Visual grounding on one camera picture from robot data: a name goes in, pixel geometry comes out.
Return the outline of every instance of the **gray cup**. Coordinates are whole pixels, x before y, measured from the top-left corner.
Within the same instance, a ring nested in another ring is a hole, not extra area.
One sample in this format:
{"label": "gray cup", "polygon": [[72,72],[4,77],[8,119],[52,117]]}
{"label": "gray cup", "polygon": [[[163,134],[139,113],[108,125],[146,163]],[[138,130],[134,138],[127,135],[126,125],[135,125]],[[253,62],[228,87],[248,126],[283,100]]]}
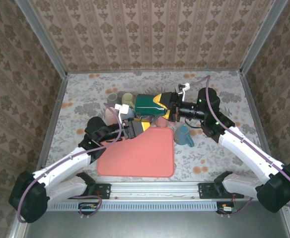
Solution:
{"label": "gray cup", "polygon": [[115,106],[115,104],[121,104],[121,100],[119,99],[116,93],[111,93],[107,97],[107,104],[109,106]]}
{"label": "gray cup", "polygon": [[134,110],[129,108],[129,112],[125,115],[125,114],[121,114],[121,119],[122,120],[126,120],[128,118],[135,118],[135,113]]}

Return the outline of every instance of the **pink tray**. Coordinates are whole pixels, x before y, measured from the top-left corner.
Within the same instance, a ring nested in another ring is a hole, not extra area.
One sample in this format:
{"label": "pink tray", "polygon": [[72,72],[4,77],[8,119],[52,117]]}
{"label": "pink tray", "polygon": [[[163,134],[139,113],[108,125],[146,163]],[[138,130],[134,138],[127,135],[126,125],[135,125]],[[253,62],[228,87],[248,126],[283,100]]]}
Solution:
{"label": "pink tray", "polygon": [[173,131],[150,127],[134,139],[108,147],[98,159],[102,176],[170,177],[174,173]]}

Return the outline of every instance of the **cup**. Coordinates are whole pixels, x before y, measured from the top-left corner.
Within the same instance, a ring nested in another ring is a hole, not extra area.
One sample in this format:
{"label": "cup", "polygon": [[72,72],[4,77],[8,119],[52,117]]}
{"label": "cup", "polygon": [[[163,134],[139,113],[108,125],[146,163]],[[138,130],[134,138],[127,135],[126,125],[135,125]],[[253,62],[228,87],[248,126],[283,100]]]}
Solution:
{"label": "cup", "polygon": [[157,127],[168,127],[169,121],[163,117],[159,117],[154,121],[154,124]]}
{"label": "cup", "polygon": [[189,147],[194,147],[195,143],[190,136],[189,127],[186,125],[181,125],[174,133],[174,141],[178,145],[189,145]]}
{"label": "cup", "polygon": [[[114,108],[111,108],[111,109],[112,109],[112,111],[115,112],[115,114],[117,116],[119,115],[119,113]],[[105,119],[106,125],[112,125],[112,124],[118,123],[115,116],[113,115],[113,113],[111,113],[111,111],[109,109],[105,110],[104,119]]]}
{"label": "cup", "polygon": [[127,112],[127,114],[122,114],[121,113],[121,119],[122,120],[126,120],[128,118],[135,118],[135,113],[134,110],[129,108],[129,111]]}
{"label": "cup", "polygon": [[107,97],[107,104],[110,106],[115,106],[115,104],[121,104],[121,100],[116,93],[111,93]]}
{"label": "cup", "polygon": [[134,97],[133,97],[132,93],[125,93],[123,95],[123,97],[122,97],[122,104],[127,104],[131,108],[134,108],[135,107]]}

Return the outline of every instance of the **floral tablecloth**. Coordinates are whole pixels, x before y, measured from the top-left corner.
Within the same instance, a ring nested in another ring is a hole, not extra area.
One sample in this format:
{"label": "floral tablecloth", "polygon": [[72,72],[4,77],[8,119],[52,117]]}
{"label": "floral tablecloth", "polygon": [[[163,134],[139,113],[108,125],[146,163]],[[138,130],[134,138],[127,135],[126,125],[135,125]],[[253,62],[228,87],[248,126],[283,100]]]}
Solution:
{"label": "floral tablecloth", "polygon": [[[128,72],[70,74],[47,166],[68,154],[82,140],[87,121],[103,117],[107,96],[145,93],[157,95],[174,91],[178,83],[196,82],[210,75],[210,86],[221,99],[220,110],[255,144],[260,145],[238,71]],[[205,83],[186,92],[186,101],[195,102]],[[171,126],[175,130],[180,124]],[[201,129],[191,130],[195,146],[175,145],[175,173],[170,178],[106,177],[96,171],[96,162],[85,172],[96,181],[202,181],[213,180],[224,171],[253,176],[253,172],[232,152],[207,138]]]}

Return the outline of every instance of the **cable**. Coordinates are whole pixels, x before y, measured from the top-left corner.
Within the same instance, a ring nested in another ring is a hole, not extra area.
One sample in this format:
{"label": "cable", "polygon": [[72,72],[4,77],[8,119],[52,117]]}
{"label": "cable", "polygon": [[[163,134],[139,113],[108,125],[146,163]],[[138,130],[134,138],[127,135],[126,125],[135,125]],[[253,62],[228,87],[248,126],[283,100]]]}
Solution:
{"label": "cable", "polygon": [[84,215],[82,214],[82,209],[83,207],[86,207],[86,206],[90,206],[91,204],[85,204],[83,206],[80,207],[80,210],[79,210],[79,213],[81,215],[81,218],[82,217],[86,217],[86,218],[89,218],[89,217],[92,217],[95,213],[97,213],[97,211],[100,209],[100,207],[102,206],[102,198],[100,196],[95,196],[95,195],[90,195],[90,196],[74,196],[74,197],[71,197],[73,199],[89,199],[89,198],[97,198],[99,200],[99,205],[96,207],[96,209],[89,215]]}
{"label": "cable", "polygon": [[230,216],[234,216],[234,215],[237,215],[237,214],[239,214],[240,212],[242,212],[242,211],[243,211],[243,210],[244,210],[244,209],[249,205],[249,203],[252,201],[252,199],[253,199],[253,197],[250,197],[250,199],[246,202],[246,204],[245,204],[243,207],[241,207],[239,211],[236,211],[236,212],[234,212],[234,213],[228,214],[228,213],[226,213],[225,211],[220,210],[220,209],[218,209],[218,211],[224,213],[225,215],[228,215],[228,217],[230,217]]}
{"label": "cable", "polygon": [[189,126],[189,127],[192,128],[192,129],[201,129],[200,126],[192,126],[192,125],[190,125],[190,124],[186,121],[186,119],[187,119],[187,118],[185,118],[185,124],[186,124],[187,126]]}
{"label": "cable", "polygon": [[20,201],[19,201],[19,205],[18,205],[18,209],[17,209],[17,219],[20,223],[26,223],[25,220],[22,219],[21,217],[21,206],[25,200],[25,197],[27,195],[27,193],[29,192],[29,190],[31,189],[31,187],[38,181],[40,180],[41,178],[43,178],[44,176],[47,176],[47,174],[49,174],[52,170],[54,170],[55,168],[57,168],[58,166],[60,166],[61,164],[67,162],[68,160],[70,159],[73,159],[79,155],[82,155],[82,154],[87,154],[87,153],[90,153],[90,152],[94,152],[94,151],[98,151],[98,150],[101,150],[101,149],[104,149],[104,148],[107,148],[111,145],[113,145],[115,142],[117,142],[119,140],[119,138],[121,137],[121,133],[122,133],[122,125],[120,123],[120,120],[118,118],[118,116],[115,114],[115,112],[109,107],[108,104],[104,103],[104,105],[106,106],[107,109],[110,110],[110,112],[115,116],[115,119],[116,121],[118,122],[119,124],[119,134],[117,135],[117,137],[115,138],[114,141],[112,141],[111,143],[107,144],[107,145],[104,145],[102,147],[98,147],[98,148],[94,148],[94,149],[91,149],[91,150],[87,150],[87,151],[81,151],[79,153],[76,153],[72,156],[69,156],[67,157],[66,159],[60,161],[59,163],[56,163],[54,166],[52,166],[50,169],[48,169],[47,171],[45,171],[44,173],[42,173],[41,175],[39,175],[36,179],[34,179],[33,182],[30,183],[30,185],[25,189],[24,193],[22,194],[21,198],[20,198]]}
{"label": "cable", "polygon": [[281,170],[277,165],[275,165],[274,163],[272,163],[272,161],[270,161],[268,158],[266,158],[258,149],[256,149],[252,144],[250,144],[248,141],[243,140],[243,137],[241,137],[240,135],[238,135],[237,133],[235,133],[234,131],[230,130],[228,127],[226,127],[220,120],[219,118],[216,116],[215,112],[213,111],[212,107],[211,107],[211,103],[210,103],[210,99],[209,99],[209,92],[208,92],[208,88],[209,88],[209,80],[210,80],[210,75],[207,76],[207,83],[206,83],[206,98],[207,98],[207,104],[209,107],[209,110],[211,112],[211,114],[213,115],[213,117],[216,119],[216,121],[224,128],[226,129],[228,132],[230,132],[232,135],[234,135],[236,138],[238,138],[239,140],[243,141],[243,143],[245,143],[247,146],[249,146],[255,153],[257,153],[262,159],[264,159],[267,163],[269,163],[274,169],[276,169],[277,171],[279,171],[288,181],[290,181],[290,177],[283,171]]}
{"label": "cable", "polygon": [[190,87],[195,86],[195,85],[197,85],[197,84],[199,84],[199,83],[205,81],[205,80],[208,79],[208,78],[210,78],[210,75],[207,75],[206,77],[204,77],[203,79],[199,80],[198,82],[191,83],[191,84],[190,84]]}

